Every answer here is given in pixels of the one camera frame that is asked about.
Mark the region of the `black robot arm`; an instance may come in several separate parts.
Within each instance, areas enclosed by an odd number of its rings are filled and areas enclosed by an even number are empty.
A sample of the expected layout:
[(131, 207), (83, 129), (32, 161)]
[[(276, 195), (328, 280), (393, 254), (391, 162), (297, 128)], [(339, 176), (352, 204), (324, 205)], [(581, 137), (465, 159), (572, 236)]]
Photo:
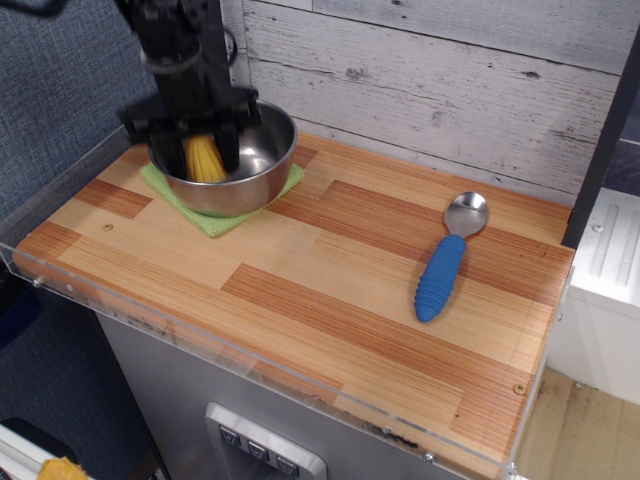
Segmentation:
[(185, 143), (207, 134), (226, 170), (234, 172), (239, 136), (260, 125), (261, 114), (257, 90), (231, 81), (237, 44), (219, 2), (121, 1), (118, 6), (157, 85), (156, 93), (120, 111), (129, 140), (147, 144), (153, 159), (185, 178)]

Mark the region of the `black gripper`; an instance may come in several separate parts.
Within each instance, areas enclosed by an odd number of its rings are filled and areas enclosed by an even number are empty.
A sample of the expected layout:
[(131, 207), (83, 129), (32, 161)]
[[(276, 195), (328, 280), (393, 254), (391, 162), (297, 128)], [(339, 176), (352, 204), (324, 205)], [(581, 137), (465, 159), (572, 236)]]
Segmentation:
[(132, 143), (147, 143), (151, 159), (165, 174), (186, 176), (182, 139), (213, 132), (227, 171), (239, 168), (239, 131), (262, 123), (258, 92), (232, 84), (221, 105), (212, 101), (204, 65), (157, 75), (157, 92), (118, 112)]

